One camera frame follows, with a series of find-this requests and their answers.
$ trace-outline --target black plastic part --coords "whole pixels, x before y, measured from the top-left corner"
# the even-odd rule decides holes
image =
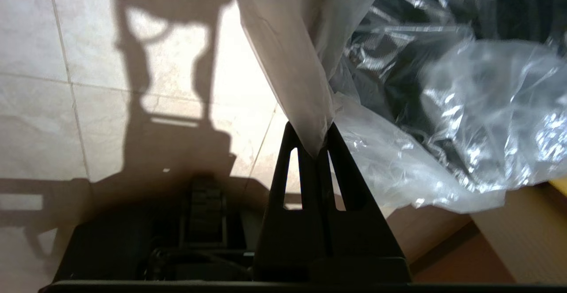
[[[376,205],[337,127],[316,159],[287,124],[264,214],[256,281],[407,283],[405,257]],[[290,152],[297,148],[302,210],[286,210]],[[336,209],[329,157],[346,211]]]

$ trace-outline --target tile floor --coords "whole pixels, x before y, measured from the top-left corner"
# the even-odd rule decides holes
[[[0,17],[2,291],[49,283],[108,204],[194,172],[242,198],[271,184],[287,119],[235,0],[0,0]]]

